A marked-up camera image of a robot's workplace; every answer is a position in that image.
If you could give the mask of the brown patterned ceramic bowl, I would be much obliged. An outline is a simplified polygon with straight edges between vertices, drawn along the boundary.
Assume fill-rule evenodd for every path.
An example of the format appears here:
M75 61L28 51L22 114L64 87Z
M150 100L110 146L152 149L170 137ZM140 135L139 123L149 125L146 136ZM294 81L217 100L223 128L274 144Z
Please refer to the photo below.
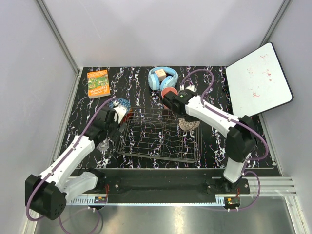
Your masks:
M183 131L193 131L200 125L200 121L187 122L184 118L180 118L178 124Z

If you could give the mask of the wire dish rack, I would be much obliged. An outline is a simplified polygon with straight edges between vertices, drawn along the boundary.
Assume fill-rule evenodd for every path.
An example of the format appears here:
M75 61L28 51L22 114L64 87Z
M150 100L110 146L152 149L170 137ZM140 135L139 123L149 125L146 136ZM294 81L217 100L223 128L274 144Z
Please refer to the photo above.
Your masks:
M133 107L117 152L125 156L195 163L201 159L202 126L184 131L167 109Z

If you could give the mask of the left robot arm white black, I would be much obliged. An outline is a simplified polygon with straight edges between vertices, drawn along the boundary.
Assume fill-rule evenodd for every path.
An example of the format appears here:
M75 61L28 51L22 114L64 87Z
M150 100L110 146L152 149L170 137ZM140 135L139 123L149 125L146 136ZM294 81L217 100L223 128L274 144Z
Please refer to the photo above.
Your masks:
M105 174L97 169L88 168L74 179L69 177L99 144L120 136L121 122L126 114L127 108L122 105L98 110L95 118L89 121L80 135L75 136L51 166L38 176L28 176L25 181L25 206L29 220L34 220L29 210L55 220L63 212L67 202L84 192L100 193L105 189Z

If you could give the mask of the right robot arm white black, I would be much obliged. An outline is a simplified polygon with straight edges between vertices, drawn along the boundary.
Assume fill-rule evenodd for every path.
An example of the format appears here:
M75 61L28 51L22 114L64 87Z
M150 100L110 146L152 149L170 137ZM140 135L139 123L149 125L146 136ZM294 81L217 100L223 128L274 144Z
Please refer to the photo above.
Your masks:
M186 121L200 120L221 133L225 139L225 153L228 157L221 187L226 193L238 189L243 166L256 145L254 123L249 116L242 118L226 113L204 101L190 90L179 94L166 93L163 104Z

